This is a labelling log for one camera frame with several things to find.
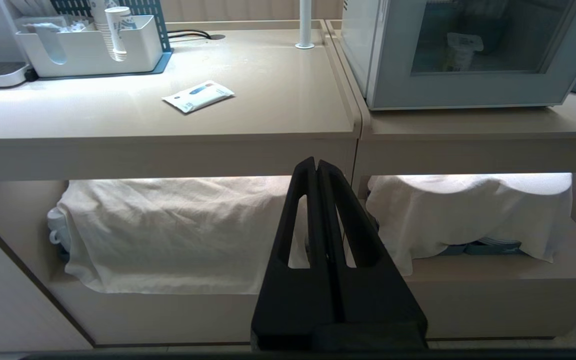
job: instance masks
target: floor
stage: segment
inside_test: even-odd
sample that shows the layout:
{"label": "floor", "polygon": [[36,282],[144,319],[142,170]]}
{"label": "floor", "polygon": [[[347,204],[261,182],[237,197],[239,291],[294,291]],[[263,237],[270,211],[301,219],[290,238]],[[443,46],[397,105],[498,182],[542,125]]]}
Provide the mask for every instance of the floor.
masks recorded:
{"label": "floor", "polygon": [[[430,341],[431,349],[544,349],[576,348],[576,328],[564,336],[552,340],[482,340],[482,341]],[[238,353],[250,351],[250,346],[156,346],[130,348],[102,348],[96,352],[126,353]],[[18,360],[21,353],[0,353],[0,360]]]}

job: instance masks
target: glass door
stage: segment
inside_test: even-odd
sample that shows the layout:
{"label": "glass door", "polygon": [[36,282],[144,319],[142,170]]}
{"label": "glass door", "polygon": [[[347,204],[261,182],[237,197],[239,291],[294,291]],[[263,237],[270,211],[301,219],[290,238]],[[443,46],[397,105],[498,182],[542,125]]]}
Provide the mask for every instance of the glass door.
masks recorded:
{"label": "glass door", "polygon": [[544,73],[571,0],[432,0],[425,5],[412,73]]}

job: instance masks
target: shelf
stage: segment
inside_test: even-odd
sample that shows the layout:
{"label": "shelf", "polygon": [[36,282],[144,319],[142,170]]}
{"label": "shelf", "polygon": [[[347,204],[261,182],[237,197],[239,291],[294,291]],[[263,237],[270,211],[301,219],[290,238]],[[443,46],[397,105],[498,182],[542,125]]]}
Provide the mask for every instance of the shelf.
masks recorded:
{"label": "shelf", "polygon": [[98,345],[247,342],[258,298],[103,293],[63,272],[46,285]]}
{"label": "shelf", "polygon": [[[169,23],[164,73],[0,89],[0,181],[290,174],[304,158],[352,171],[359,108],[323,21]],[[235,96],[183,114],[162,97],[214,80]]]}
{"label": "shelf", "polygon": [[576,139],[576,94],[553,107],[371,111],[364,131],[403,141]]}
{"label": "shelf", "polygon": [[454,255],[413,260],[408,283],[434,281],[511,281],[576,279],[576,223],[569,219],[554,262],[527,255]]}

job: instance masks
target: white cloth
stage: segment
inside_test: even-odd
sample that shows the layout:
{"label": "white cloth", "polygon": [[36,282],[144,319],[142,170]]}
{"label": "white cloth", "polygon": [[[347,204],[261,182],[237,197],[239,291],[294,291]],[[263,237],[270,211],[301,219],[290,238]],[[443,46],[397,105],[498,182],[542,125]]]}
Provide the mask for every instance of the white cloth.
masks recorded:
{"label": "white cloth", "polygon": [[[290,179],[73,180],[65,271],[104,293],[257,294]],[[290,261],[307,267],[295,233]]]}
{"label": "white cloth", "polygon": [[402,275],[412,260],[489,237],[553,262],[572,209],[570,173],[372,176],[366,209]]}

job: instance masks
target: white packet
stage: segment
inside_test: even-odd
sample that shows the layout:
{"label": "white packet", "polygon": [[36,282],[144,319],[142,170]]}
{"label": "white packet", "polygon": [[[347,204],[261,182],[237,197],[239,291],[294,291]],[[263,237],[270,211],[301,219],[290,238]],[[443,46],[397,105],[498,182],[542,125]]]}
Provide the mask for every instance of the white packet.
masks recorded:
{"label": "white packet", "polygon": [[14,25],[19,32],[27,33],[26,25],[52,23],[60,28],[68,27],[68,16],[22,16],[14,21]]}
{"label": "white packet", "polygon": [[179,91],[174,95],[162,97],[162,99],[182,112],[189,113],[207,107],[210,104],[215,104],[234,94],[227,87],[208,80],[190,89]]}

